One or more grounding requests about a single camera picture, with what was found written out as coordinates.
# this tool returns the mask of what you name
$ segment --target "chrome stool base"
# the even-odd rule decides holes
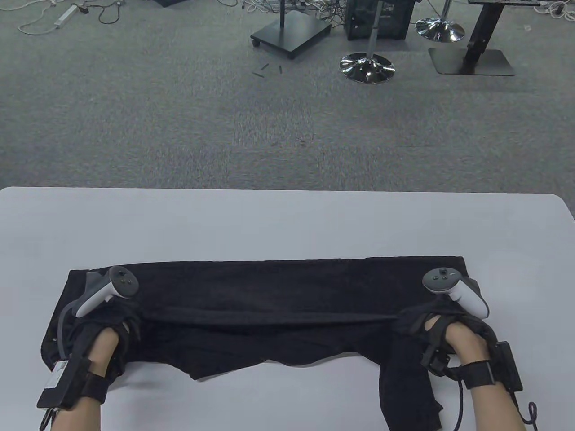
[[[365,52],[346,55],[339,62],[339,69],[349,79],[364,84],[380,84],[389,81],[395,73],[392,62],[387,58],[377,54],[367,58]]]
[[[415,23],[417,32],[433,42],[457,42],[465,37],[465,30],[459,24],[441,18],[424,18]]]

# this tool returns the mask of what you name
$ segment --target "black stand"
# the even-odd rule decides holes
[[[487,44],[505,6],[539,6],[535,0],[467,0],[471,5],[483,5],[467,49],[430,48],[431,60],[440,74],[514,76],[515,71],[497,49]]]
[[[252,45],[260,43],[279,49],[293,60],[305,48],[329,34],[331,24],[297,10],[285,13],[285,0],[279,3],[279,19],[251,35]]]

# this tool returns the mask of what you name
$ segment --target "black garment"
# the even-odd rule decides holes
[[[357,352],[380,365],[381,409],[391,431],[441,428],[442,407],[421,365],[422,343],[393,331],[402,310],[433,301],[422,285],[434,268],[467,276],[461,257],[125,265],[138,278],[141,342],[126,362],[170,364],[193,379],[274,360],[303,365]],[[58,359],[58,315],[84,290],[71,271],[44,337]]]
[[[161,7],[169,7],[184,1],[186,0],[155,0],[155,2],[158,3]]]

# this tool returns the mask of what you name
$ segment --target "black glove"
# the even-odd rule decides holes
[[[126,353],[140,341],[140,323],[137,306],[133,302],[113,297],[86,316],[74,319],[66,337],[68,351],[87,355],[98,334],[112,328],[120,338],[106,373],[106,378],[112,382],[124,373]]]
[[[440,318],[430,330],[426,330],[425,323],[436,315]],[[491,347],[497,343],[493,329],[483,320],[466,312],[447,295],[438,295],[432,302],[404,309],[394,322],[393,330],[404,336],[415,337],[423,346],[435,345],[443,352],[453,355],[455,351],[445,340],[447,327],[453,322],[463,323],[485,339],[492,353]]]

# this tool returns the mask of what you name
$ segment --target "black square base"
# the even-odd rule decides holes
[[[486,49],[475,64],[465,64],[467,49],[430,48],[435,70],[443,75],[515,76],[515,71],[498,49]]]
[[[285,14],[285,24],[281,28],[279,20],[272,22],[251,35],[255,47],[259,43],[279,49],[294,59],[301,51],[329,34],[331,24],[292,10]]]

